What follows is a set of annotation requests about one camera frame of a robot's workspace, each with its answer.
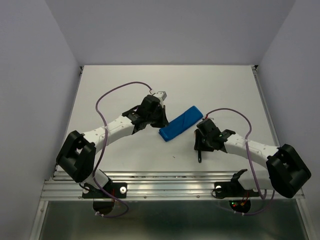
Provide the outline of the blue cloth napkin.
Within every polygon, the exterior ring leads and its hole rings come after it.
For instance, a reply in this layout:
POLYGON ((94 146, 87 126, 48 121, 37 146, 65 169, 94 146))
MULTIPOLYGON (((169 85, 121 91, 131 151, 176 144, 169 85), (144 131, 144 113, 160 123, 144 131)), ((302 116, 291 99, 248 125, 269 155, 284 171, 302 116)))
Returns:
POLYGON ((165 142, 171 141, 196 124, 203 116, 196 106, 192 106, 169 122, 168 126, 161 128, 158 133, 165 142))

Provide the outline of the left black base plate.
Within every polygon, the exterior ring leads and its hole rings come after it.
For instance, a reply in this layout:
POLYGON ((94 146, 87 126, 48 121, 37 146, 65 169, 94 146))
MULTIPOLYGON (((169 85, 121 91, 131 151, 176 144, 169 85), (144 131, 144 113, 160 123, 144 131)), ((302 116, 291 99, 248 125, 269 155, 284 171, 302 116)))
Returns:
MULTIPOLYGON (((82 188, 83 199, 110 199, 111 197, 106 195, 99 188, 85 183, 82 188)), ((127 197, 128 184, 126 182, 112 182, 103 187, 104 191, 109 195, 118 199, 125 199, 127 197)))

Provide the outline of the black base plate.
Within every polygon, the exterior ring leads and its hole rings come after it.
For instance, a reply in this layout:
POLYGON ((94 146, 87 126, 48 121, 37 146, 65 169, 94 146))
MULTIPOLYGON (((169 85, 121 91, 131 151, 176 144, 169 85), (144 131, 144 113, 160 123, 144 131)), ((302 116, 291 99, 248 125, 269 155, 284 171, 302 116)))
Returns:
MULTIPOLYGON (((99 188, 85 183, 82 188, 83 199, 110 199, 111 197, 106 195, 99 188)), ((125 199, 127 197, 128 184, 126 182, 112 182, 103 187, 104 191, 109 195, 118 199, 125 199)))
POLYGON ((240 198, 240 197, 258 197, 259 193, 253 191, 253 189, 246 190, 240 184, 239 179, 242 174, 246 173, 247 169, 241 169, 237 173, 233 174, 229 181, 218 181, 214 183, 214 189, 211 191, 211 195, 216 199, 224 198, 240 198))

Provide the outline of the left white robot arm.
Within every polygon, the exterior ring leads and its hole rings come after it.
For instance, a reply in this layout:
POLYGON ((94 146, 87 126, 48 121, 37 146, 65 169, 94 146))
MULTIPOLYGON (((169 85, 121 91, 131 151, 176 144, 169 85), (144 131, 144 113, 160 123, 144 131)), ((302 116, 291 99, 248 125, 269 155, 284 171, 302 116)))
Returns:
POLYGON ((123 112, 106 126, 80 133, 70 132, 57 157, 60 166, 76 183, 85 183, 94 188, 100 197, 111 193, 112 180, 100 169, 95 170, 97 153, 115 141, 131 136, 146 126, 163 128, 169 125, 164 100, 167 93, 158 91, 147 95, 141 104, 123 112))

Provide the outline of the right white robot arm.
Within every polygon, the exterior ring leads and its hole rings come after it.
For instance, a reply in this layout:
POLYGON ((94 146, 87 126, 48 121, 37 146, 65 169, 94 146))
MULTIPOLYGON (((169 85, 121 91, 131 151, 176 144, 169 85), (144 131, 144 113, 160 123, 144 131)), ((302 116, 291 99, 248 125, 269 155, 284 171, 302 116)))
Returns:
POLYGON ((194 150, 221 151, 247 159, 249 166, 258 164, 263 170, 241 169, 229 181, 215 184, 216 198, 240 197, 249 192, 257 197, 258 190, 275 191, 293 198, 312 174, 298 152, 289 144, 270 146, 247 140, 233 130, 220 131, 211 119, 204 119, 195 130, 194 150))

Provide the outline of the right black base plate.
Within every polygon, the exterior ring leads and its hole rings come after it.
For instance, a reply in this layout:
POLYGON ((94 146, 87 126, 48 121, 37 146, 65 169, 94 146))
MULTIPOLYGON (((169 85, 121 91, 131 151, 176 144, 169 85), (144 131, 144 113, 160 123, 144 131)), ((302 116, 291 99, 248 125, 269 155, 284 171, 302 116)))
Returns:
POLYGON ((214 189, 211 191, 211 195, 216 199, 224 198, 240 198, 240 197, 258 197, 259 193, 253 191, 253 189, 246 190, 240 184, 239 179, 242 174, 246 173, 247 169, 241 169, 237 173, 233 174, 229 181, 218 181, 214 183, 214 189))

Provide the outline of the gold fork green handle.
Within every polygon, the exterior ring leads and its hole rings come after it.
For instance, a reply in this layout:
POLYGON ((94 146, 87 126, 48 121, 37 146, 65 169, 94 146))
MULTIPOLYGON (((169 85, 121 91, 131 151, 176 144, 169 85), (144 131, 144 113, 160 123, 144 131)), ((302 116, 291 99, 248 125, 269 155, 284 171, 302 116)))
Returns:
POLYGON ((197 151, 197 160, 199 163, 202 162, 202 152, 200 150, 197 151))

